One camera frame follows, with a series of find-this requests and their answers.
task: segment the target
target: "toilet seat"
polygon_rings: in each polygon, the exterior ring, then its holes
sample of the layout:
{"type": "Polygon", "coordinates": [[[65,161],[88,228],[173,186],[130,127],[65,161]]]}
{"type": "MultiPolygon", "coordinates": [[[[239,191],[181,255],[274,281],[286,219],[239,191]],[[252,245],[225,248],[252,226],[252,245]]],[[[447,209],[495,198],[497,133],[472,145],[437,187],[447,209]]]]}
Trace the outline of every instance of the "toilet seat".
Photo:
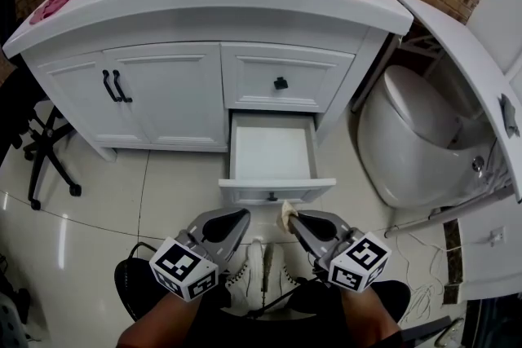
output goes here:
{"type": "Polygon", "coordinates": [[[392,65],[382,82],[394,109],[415,134],[439,147],[450,145],[462,122],[426,79],[406,67],[392,65]]]}

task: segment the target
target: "black drawer knob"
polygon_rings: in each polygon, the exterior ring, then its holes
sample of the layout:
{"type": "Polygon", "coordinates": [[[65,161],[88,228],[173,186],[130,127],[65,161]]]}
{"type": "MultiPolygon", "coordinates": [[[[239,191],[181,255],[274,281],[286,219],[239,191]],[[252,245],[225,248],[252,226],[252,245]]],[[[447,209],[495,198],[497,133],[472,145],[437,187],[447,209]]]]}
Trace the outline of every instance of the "black drawer knob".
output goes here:
{"type": "Polygon", "coordinates": [[[279,199],[277,199],[277,197],[274,196],[274,192],[269,192],[267,200],[268,201],[278,201],[279,199]]]}
{"type": "Polygon", "coordinates": [[[274,81],[274,86],[276,87],[276,90],[288,89],[288,82],[284,77],[278,77],[277,80],[274,81]]]}

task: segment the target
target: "black cabinet handle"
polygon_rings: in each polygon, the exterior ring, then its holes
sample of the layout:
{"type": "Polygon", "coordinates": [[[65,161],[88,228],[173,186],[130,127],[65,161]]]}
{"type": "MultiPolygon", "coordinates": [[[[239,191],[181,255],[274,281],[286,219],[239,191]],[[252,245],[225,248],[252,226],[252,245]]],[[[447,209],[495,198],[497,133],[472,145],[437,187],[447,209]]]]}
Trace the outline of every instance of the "black cabinet handle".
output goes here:
{"type": "Polygon", "coordinates": [[[268,201],[278,201],[279,199],[278,199],[277,197],[274,196],[274,192],[269,192],[269,193],[268,193],[267,200],[268,200],[268,201]]]}
{"type": "Polygon", "coordinates": [[[123,103],[126,103],[126,104],[132,103],[132,98],[125,96],[125,93],[123,93],[123,90],[120,87],[120,84],[117,82],[118,79],[120,78],[120,72],[117,70],[113,70],[113,74],[114,74],[114,85],[116,86],[117,92],[122,97],[123,103]]]}
{"type": "Polygon", "coordinates": [[[121,102],[122,101],[122,98],[121,97],[116,97],[113,93],[113,91],[111,90],[111,86],[108,85],[107,83],[107,79],[108,79],[108,71],[107,70],[104,70],[102,71],[102,74],[104,75],[104,86],[105,86],[105,89],[107,89],[107,93],[109,96],[111,96],[111,99],[113,100],[113,102],[121,102]]]}
{"type": "Polygon", "coordinates": [[[288,89],[288,82],[284,77],[278,77],[277,80],[274,81],[274,86],[276,87],[276,90],[288,89]]]}

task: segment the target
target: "chair base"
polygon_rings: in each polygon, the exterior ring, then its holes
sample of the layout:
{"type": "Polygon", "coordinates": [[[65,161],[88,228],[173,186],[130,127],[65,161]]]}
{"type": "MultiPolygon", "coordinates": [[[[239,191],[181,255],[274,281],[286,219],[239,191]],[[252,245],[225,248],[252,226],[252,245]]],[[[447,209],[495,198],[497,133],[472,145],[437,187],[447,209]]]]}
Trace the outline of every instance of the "chair base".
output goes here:
{"type": "Polygon", "coordinates": [[[49,161],[56,168],[56,171],[58,171],[60,176],[69,185],[70,195],[75,197],[82,195],[82,186],[76,184],[69,177],[53,150],[53,146],[56,142],[74,130],[73,126],[69,123],[61,126],[57,130],[54,130],[53,125],[55,124],[55,119],[60,119],[61,117],[62,115],[60,111],[54,107],[51,111],[51,115],[47,119],[46,124],[43,126],[43,132],[39,134],[35,130],[31,130],[31,138],[34,140],[34,142],[24,147],[24,158],[28,161],[34,161],[33,171],[31,172],[31,179],[29,181],[28,194],[28,199],[33,210],[40,210],[42,207],[40,201],[34,199],[34,192],[36,190],[38,176],[40,175],[40,170],[42,169],[42,163],[45,157],[49,158],[49,161]]]}

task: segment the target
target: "open drawer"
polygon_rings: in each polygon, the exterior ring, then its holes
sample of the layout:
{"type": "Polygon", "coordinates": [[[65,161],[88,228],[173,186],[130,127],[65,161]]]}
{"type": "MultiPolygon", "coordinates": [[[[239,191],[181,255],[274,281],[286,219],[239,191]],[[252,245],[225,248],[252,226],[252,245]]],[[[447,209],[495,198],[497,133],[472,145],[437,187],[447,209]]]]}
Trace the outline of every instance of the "open drawer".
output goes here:
{"type": "Polygon", "coordinates": [[[230,205],[310,203],[335,185],[321,178],[313,118],[234,113],[230,179],[219,180],[230,205]]]}

